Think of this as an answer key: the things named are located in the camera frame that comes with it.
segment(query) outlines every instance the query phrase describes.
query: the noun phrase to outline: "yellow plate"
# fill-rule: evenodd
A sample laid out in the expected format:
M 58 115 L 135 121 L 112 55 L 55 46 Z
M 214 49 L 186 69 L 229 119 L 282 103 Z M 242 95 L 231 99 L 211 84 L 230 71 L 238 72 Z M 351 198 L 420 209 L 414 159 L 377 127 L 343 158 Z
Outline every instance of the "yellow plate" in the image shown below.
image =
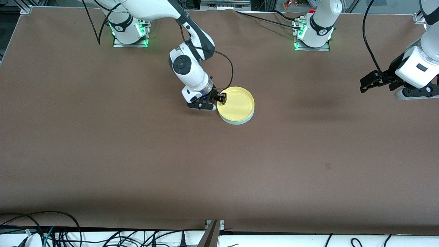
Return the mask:
M 227 94 L 227 101 L 224 105 L 217 102 L 216 107 L 223 118 L 242 121 L 252 114 L 255 100 L 249 91 L 241 87 L 229 87 L 222 92 Z

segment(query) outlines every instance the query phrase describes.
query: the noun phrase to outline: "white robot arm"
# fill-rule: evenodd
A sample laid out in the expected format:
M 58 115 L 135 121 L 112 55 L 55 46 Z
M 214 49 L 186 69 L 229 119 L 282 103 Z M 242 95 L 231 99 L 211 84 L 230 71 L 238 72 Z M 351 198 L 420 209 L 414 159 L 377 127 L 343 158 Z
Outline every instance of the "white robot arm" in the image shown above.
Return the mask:
M 427 23 L 425 33 L 392 61 L 383 73 L 372 71 L 363 77 L 362 93 L 389 84 L 399 100 L 439 98 L 439 86 L 432 81 L 439 74 L 439 0 L 420 0 Z
M 120 2 L 121 5 L 109 15 L 108 19 L 115 37 L 124 44 L 137 42 L 142 35 L 145 35 L 143 21 L 174 18 L 177 24 L 190 34 L 190 38 L 169 54 L 169 66 L 186 85 L 182 94 L 187 105 L 193 109 L 215 110 L 215 101 L 225 103 L 225 94 L 214 90 L 211 77 L 200 66 L 201 62 L 213 56 L 215 44 L 175 0 L 86 0 L 86 2 L 98 5 L 105 14 Z
M 305 15 L 306 28 L 298 38 L 309 47 L 322 47 L 331 38 L 335 21 L 342 9 L 340 0 L 321 0 L 314 13 Z

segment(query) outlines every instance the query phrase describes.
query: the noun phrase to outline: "table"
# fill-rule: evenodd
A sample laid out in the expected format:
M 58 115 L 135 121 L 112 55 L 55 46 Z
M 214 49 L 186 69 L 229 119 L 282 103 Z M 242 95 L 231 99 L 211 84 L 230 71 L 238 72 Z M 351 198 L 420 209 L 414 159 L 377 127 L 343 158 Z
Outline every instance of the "table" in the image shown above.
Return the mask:
M 362 15 L 340 16 L 330 52 L 306 52 L 286 27 L 191 14 L 233 61 L 233 85 L 253 94 L 248 123 L 186 107 L 168 65 L 182 42 L 172 19 L 153 22 L 148 48 L 122 49 L 107 28 L 97 45 L 81 8 L 20 17 L 0 67 L 0 211 L 62 210 L 94 227 L 220 218 L 235 231 L 439 233 L 439 101 L 360 93 L 374 69 Z M 409 15 L 367 21 L 383 69 L 423 31 Z M 228 83 L 226 59 L 202 66 Z

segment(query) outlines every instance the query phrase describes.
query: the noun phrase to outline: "green cable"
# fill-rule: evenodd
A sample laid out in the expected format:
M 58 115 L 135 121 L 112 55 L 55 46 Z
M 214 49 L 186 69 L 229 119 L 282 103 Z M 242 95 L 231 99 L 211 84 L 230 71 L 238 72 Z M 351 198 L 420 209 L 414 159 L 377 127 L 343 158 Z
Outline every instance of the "green cable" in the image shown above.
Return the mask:
M 46 238 L 44 239 L 43 242 L 43 247 L 46 247 L 47 244 L 47 240 L 49 239 L 50 234 L 52 233 L 52 230 L 54 229 L 54 226 L 52 226 L 52 228 L 49 230 L 49 233 L 47 234 Z

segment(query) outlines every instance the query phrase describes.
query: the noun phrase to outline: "green led light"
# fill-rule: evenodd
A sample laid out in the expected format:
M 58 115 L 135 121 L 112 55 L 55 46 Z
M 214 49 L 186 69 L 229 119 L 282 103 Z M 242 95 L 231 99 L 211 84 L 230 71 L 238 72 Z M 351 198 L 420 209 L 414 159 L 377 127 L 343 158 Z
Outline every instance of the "green led light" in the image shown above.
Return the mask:
M 110 25 L 110 28 L 111 28 L 111 33 L 113 34 L 113 36 L 116 37 L 116 35 L 114 34 L 114 29 L 111 25 Z
M 302 39 L 304 36 L 305 36 L 305 32 L 306 32 L 306 25 L 303 25 L 303 27 L 299 30 L 299 33 L 298 33 L 298 37 L 300 38 L 300 39 Z
M 144 31 L 144 30 L 141 30 L 140 28 L 141 28 L 141 26 L 139 26 L 139 24 L 136 23 L 136 29 L 137 29 L 137 31 L 139 32 L 139 35 L 143 35 L 143 33 L 144 33 L 145 31 Z

